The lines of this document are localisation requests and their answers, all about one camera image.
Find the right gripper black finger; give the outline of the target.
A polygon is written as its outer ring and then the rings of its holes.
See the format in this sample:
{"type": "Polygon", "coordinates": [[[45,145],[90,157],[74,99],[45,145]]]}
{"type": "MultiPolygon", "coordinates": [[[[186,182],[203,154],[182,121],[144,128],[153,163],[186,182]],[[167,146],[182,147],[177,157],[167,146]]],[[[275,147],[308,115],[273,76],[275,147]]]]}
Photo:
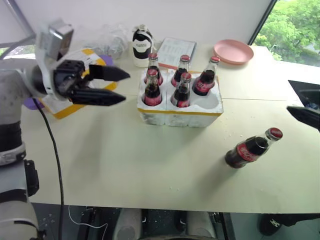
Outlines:
{"type": "Polygon", "coordinates": [[[318,110],[300,106],[287,106],[286,109],[299,122],[320,130],[320,112],[318,110]]]}

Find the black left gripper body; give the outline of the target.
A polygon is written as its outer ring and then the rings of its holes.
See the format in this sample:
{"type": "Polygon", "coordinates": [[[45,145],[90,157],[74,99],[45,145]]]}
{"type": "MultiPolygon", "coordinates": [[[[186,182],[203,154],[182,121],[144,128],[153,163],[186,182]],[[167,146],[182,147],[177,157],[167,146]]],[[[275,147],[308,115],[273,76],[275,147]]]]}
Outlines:
{"type": "Polygon", "coordinates": [[[54,86],[57,93],[70,101],[88,101],[86,94],[90,77],[81,60],[64,60],[54,70],[54,86]]]}

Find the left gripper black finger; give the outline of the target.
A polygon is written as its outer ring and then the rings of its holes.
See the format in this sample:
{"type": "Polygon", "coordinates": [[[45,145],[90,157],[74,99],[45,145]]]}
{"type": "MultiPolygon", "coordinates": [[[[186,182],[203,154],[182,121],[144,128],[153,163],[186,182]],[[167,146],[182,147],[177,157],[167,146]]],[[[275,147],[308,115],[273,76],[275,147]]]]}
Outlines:
{"type": "Polygon", "coordinates": [[[113,106],[126,100],[124,95],[98,88],[73,89],[67,93],[67,98],[73,104],[90,106],[113,106]]]}
{"type": "Polygon", "coordinates": [[[104,81],[121,81],[130,78],[130,74],[116,66],[89,65],[89,75],[92,79],[104,81]]]}

